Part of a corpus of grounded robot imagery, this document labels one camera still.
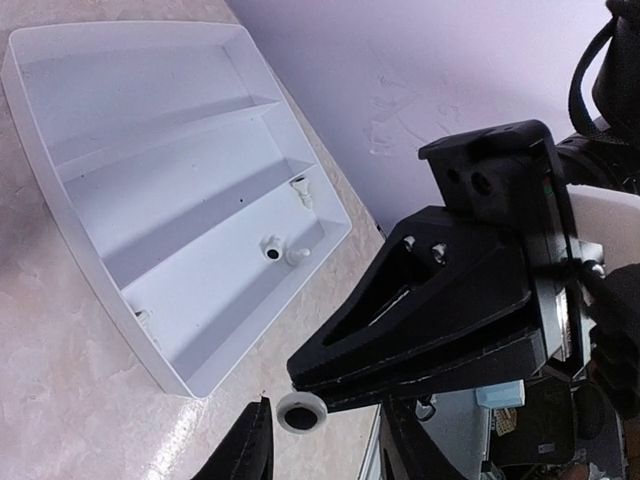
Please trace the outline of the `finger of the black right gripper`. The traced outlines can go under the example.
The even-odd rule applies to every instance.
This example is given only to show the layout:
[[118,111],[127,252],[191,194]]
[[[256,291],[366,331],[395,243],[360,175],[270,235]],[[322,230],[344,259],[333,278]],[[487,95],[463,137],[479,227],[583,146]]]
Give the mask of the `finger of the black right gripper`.
[[287,371],[338,412],[524,379],[544,361],[519,239],[428,207],[396,225]]

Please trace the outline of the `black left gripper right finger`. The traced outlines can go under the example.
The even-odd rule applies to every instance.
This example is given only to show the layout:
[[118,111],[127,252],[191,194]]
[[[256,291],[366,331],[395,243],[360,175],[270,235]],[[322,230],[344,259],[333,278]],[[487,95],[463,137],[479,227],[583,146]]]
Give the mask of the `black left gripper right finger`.
[[445,456],[424,429],[436,412],[432,395],[382,402],[378,435],[382,479],[473,479]]

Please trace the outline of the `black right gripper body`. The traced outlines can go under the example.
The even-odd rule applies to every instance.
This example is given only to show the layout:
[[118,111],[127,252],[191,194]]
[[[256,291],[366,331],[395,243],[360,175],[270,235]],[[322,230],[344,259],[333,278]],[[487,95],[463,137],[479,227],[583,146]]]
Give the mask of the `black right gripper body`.
[[420,148],[446,209],[507,230],[519,242],[553,373],[585,365],[578,239],[567,186],[611,186],[595,147],[578,136],[556,145],[542,122],[527,120],[443,137]]

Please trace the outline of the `white chess pawn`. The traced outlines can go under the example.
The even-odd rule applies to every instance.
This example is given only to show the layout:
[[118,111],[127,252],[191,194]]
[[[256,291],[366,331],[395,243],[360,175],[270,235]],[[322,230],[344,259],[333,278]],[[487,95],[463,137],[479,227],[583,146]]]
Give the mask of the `white chess pawn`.
[[303,435],[324,424],[328,417],[325,402],[309,392],[291,392],[278,402],[276,418],[286,431]]

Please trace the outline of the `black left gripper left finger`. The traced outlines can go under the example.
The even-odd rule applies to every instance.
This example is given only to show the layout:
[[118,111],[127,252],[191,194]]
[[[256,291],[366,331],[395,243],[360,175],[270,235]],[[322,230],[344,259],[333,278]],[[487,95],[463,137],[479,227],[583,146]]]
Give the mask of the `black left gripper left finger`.
[[193,480],[271,480],[274,435],[271,402],[250,402]]

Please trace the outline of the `white plastic tray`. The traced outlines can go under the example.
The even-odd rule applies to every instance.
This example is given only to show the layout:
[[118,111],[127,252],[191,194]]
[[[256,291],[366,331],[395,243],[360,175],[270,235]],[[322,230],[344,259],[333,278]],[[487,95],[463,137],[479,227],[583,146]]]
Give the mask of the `white plastic tray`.
[[[21,28],[1,80],[69,249],[167,393],[209,396],[351,230],[238,24]],[[304,175],[312,210],[289,185]],[[270,236],[311,256],[270,262],[260,246]]]

